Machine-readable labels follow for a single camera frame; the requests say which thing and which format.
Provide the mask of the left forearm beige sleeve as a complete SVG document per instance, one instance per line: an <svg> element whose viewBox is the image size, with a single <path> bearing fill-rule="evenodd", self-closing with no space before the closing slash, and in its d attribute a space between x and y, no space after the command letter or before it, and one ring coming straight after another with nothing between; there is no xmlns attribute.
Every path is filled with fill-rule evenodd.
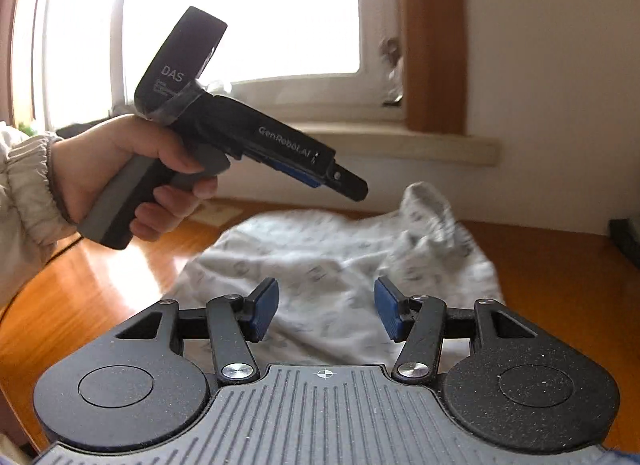
<svg viewBox="0 0 640 465"><path fill-rule="evenodd" d="M1 305L44 267L56 243L76 232L52 174L55 134L27 136L1 124Z"/></svg>

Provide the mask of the person's left hand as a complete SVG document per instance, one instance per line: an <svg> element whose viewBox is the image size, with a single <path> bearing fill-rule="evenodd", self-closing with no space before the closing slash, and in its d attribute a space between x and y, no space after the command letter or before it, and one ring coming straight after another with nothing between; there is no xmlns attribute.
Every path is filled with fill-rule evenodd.
<svg viewBox="0 0 640 465"><path fill-rule="evenodd" d="M134 155L158 159L187 175L203 170L170 130L132 114L112 118L74 138L55 142L51 148L52 185L69 222L77 225L87 216L108 181ZM217 187L215 177L206 177L196 181L190 191L156 188L153 201L136 209L131 233L143 241L155 241L174 231L201 202L215 195Z"/></svg>

